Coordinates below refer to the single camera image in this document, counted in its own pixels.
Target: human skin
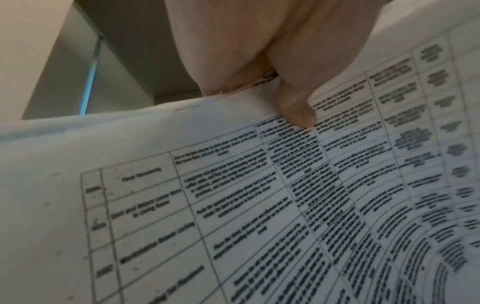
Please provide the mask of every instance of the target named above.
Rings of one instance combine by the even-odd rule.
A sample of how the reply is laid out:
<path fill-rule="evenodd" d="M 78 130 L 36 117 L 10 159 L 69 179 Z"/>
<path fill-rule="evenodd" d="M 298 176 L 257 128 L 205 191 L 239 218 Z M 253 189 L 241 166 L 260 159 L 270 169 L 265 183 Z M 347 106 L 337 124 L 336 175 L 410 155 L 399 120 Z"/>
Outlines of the human skin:
<path fill-rule="evenodd" d="M 315 124 L 312 92 L 367 41 L 383 0 L 165 0 L 180 58 L 204 95 L 235 91 L 275 70 L 280 113 Z"/>

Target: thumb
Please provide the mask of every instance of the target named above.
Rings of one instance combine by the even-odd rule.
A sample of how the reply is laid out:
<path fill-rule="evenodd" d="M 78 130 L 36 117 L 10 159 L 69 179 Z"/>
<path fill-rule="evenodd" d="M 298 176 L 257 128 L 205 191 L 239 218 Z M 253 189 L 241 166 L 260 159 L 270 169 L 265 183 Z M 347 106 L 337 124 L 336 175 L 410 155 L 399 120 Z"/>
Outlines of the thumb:
<path fill-rule="evenodd" d="M 317 118 L 307 102 L 313 92 L 314 90 L 310 89 L 295 88 L 282 80 L 278 88 L 276 105 L 291 124 L 302 128 L 313 127 Z"/>

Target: sheet of paper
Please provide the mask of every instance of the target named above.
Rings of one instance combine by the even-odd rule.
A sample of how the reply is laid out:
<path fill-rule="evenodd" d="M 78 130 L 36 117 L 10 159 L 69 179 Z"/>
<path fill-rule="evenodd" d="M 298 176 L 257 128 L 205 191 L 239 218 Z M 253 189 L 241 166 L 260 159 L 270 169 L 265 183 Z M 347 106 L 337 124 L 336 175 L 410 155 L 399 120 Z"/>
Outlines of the sheet of paper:
<path fill-rule="evenodd" d="M 275 83 L 3 126 L 1 302 L 478 303 L 480 2 L 375 33 L 309 130 Z"/>

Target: blue vertical gap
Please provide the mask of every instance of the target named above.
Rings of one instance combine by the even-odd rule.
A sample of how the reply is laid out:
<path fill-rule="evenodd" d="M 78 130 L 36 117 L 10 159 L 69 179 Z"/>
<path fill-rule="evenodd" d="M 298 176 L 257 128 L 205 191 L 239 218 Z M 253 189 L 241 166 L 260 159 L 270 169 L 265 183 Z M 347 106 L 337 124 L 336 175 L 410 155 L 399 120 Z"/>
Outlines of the blue vertical gap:
<path fill-rule="evenodd" d="M 87 113 L 87 108 L 89 106 L 90 95 L 92 93 L 92 86 L 94 85 L 95 75 L 97 74 L 97 65 L 99 62 L 100 47 L 102 46 L 102 36 L 99 36 L 96 44 L 95 50 L 93 51 L 93 58 L 91 61 L 90 71 L 88 72 L 88 78 L 85 84 L 85 90 L 83 92 L 83 97 L 81 99 L 80 115 L 85 115 Z"/>

